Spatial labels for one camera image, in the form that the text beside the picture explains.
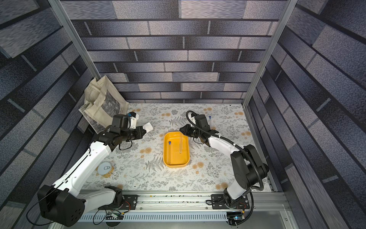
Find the white wipe cloth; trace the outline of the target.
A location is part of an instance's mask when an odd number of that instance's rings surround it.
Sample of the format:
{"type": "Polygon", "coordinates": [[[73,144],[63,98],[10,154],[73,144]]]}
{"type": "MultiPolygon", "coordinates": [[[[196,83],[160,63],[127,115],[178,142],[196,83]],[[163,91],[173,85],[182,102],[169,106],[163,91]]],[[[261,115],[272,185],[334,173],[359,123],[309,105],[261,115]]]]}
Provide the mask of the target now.
{"type": "Polygon", "coordinates": [[[147,133],[149,133],[149,132],[151,132],[151,131],[153,130],[153,126],[152,126],[152,124],[149,122],[149,123],[147,123],[147,124],[143,125],[143,129],[144,129],[147,133]]]}

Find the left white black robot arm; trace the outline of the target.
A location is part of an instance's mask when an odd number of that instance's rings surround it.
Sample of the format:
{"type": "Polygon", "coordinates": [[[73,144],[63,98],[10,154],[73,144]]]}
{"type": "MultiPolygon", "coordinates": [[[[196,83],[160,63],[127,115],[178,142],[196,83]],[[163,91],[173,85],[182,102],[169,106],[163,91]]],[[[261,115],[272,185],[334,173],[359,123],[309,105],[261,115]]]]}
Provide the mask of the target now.
{"type": "Polygon", "coordinates": [[[110,127],[108,131],[100,132],[84,155],[62,177],[51,186],[44,185],[39,189],[41,216],[70,227],[91,210],[114,210],[122,206],[124,197],[120,188],[106,186],[86,195],[81,195],[80,191],[88,177],[117,146],[141,139],[152,129],[147,123],[134,129],[110,127]]]}

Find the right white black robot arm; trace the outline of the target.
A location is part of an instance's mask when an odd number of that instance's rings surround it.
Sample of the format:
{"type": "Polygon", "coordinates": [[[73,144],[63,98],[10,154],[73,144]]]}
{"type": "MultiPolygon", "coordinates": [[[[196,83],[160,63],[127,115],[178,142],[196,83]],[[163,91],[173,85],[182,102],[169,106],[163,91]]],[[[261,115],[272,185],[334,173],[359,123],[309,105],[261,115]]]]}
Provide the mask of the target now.
{"type": "Polygon", "coordinates": [[[263,163],[253,145],[241,146],[220,136],[215,130],[204,131],[189,124],[180,128],[180,132],[187,137],[199,138],[203,144],[230,157],[234,181],[224,189],[223,193],[229,208],[233,207],[240,198],[250,194],[252,190],[264,190],[263,179],[267,177],[269,167],[263,163]]]}

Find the clear test tube blue cap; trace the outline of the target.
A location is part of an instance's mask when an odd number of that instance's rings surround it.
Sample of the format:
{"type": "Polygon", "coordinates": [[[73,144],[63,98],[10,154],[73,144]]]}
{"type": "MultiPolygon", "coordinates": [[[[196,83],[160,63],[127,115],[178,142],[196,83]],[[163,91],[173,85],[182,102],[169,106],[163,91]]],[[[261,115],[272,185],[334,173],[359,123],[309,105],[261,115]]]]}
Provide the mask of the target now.
{"type": "Polygon", "coordinates": [[[172,159],[172,143],[171,141],[168,142],[169,146],[168,146],[168,164],[171,164],[171,159],[172,159]]]}

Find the yellow plastic tray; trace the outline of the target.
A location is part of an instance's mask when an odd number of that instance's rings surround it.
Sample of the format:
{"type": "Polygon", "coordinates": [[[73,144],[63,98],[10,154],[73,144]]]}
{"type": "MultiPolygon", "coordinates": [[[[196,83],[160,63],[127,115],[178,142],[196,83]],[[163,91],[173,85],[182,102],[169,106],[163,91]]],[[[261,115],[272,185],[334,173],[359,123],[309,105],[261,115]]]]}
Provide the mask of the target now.
{"type": "Polygon", "coordinates": [[[163,160],[166,166],[170,168],[183,168],[190,161],[189,139],[183,135],[183,152],[179,153],[180,132],[169,132],[164,136],[164,155],[163,160]],[[172,143],[172,159],[171,164],[168,164],[168,146],[169,141],[172,143]]]}

